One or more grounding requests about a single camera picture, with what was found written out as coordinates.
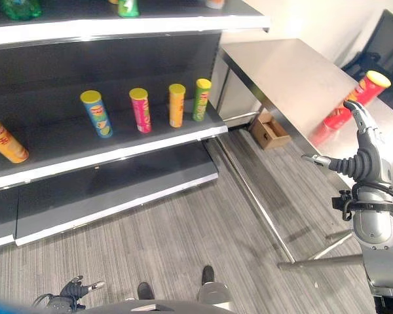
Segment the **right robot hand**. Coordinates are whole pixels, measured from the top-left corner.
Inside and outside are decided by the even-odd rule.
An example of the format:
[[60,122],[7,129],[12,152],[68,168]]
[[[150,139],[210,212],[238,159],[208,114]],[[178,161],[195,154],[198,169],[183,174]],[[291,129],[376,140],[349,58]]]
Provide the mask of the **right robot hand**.
[[352,114],[358,131],[357,153],[350,158],[303,155],[302,158],[320,167],[346,175],[356,183],[392,184],[391,165],[383,156],[384,140],[375,120],[359,102],[346,100],[344,107]]

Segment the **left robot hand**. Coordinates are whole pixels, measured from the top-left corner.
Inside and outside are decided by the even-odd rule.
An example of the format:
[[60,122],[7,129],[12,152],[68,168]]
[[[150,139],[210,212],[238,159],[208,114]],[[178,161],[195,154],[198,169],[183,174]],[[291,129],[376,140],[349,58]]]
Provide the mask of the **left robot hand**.
[[82,284],[83,276],[77,275],[72,278],[60,291],[60,296],[69,298],[76,304],[78,300],[90,292],[99,290],[105,286],[105,281],[98,281],[90,285]]

